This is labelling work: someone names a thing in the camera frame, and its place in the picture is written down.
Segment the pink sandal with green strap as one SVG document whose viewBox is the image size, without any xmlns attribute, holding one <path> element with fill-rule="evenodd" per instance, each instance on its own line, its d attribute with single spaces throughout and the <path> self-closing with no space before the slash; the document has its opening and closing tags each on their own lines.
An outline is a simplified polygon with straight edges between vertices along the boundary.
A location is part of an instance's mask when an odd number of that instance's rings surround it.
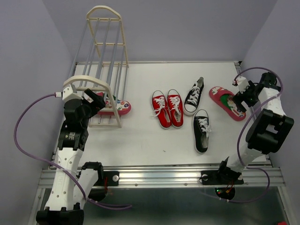
<svg viewBox="0 0 300 225">
<path fill-rule="evenodd" d="M 110 102 L 109 97 L 106 98 L 105 104 L 106 104 L 105 109 L 102 109 L 101 111 L 99 111 L 98 114 L 99 115 L 114 115 L 113 111 L 107 110 L 107 109 L 112 109 L 112 104 Z M 116 108 L 118 110 L 118 114 L 120 116 L 122 116 L 122 115 L 128 114 L 131 111 L 132 106 L 128 101 L 118 99 Z"/>
</svg>

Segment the cream shoe shelf with metal rods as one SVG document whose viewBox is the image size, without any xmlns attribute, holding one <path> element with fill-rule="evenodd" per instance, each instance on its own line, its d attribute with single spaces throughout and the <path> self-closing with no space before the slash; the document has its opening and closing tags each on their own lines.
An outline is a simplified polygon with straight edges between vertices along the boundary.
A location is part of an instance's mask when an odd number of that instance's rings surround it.
<svg viewBox="0 0 300 225">
<path fill-rule="evenodd" d="M 75 56 L 63 88 L 68 84 L 76 87 L 77 93 L 91 101 L 84 93 L 109 97 L 114 115 L 99 115 L 89 120 L 90 127 L 121 128 L 121 116 L 116 104 L 124 100 L 128 76 L 128 53 L 121 15 L 109 6 L 95 6 L 85 17 L 85 23 Z"/>
</svg>

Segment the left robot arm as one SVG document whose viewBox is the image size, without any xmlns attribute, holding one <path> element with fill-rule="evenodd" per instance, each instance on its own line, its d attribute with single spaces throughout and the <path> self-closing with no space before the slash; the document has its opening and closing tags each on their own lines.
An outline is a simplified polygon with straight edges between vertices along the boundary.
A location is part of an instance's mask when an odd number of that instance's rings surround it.
<svg viewBox="0 0 300 225">
<path fill-rule="evenodd" d="M 92 187 L 104 181 L 100 162 L 86 162 L 77 173 L 88 138 L 91 117 L 105 107 L 102 96 L 90 89 L 84 93 L 88 101 L 75 90 L 67 87 L 62 92 L 65 120 L 58 140 L 57 169 L 52 190 L 45 208 L 37 212 L 40 225 L 81 225 L 84 221 L 84 205 Z"/>
</svg>

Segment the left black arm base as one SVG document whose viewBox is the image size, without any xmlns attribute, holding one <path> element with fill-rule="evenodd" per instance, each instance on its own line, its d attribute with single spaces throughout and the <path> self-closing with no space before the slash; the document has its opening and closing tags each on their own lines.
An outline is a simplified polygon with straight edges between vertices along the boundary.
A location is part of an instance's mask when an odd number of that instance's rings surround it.
<svg viewBox="0 0 300 225">
<path fill-rule="evenodd" d="M 108 187 L 116 187 L 119 185 L 119 172 L 104 171 L 104 175 L 99 178 L 98 172 L 95 170 L 82 170 L 78 183 L 83 188 L 86 197 L 100 202 L 106 197 Z"/>
</svg>

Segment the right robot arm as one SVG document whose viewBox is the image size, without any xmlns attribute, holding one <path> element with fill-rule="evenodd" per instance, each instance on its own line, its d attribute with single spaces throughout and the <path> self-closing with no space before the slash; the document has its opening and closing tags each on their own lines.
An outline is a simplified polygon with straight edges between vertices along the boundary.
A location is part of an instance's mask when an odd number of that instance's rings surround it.
<svg viewBox="0 0 300 225">
<path fill-rule="evenodd" d="M 257 102 L 261 105 L 258 107 L 259 115 L 246 134 L 245 145 L 237 146 L 236 154 L 222 161 L 216 170 L 216 179 L 221 183 L 238 180 L 245 167 L 255 159 L 276 153 L 294 125 L 294 120 L 282 108 L 280 96 L 283 85 L 275 73 L 267 70 L 258 84 L 238 76 L 233 85 L 239 88 L 239 92 L 233 97 L 239 110 L 246 110 L 242 103 L 249 107 Z"/>
</svg>

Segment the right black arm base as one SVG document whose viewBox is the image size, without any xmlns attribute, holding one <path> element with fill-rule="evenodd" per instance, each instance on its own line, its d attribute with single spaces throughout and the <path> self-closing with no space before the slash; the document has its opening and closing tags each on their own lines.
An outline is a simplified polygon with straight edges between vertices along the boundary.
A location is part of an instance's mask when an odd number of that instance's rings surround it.
<svg viewBox="0 0 300 225">
<path fill-rule="evenodd" d="M 235 185 L 244 184 L 242 175 L 238 178 L 222 177 L 218 170 L 201 171 L 199 182 L 205 186 L 215 186 L 217 197 L 225 200 L 232 200 L 235 197 Z"/>
</svg>

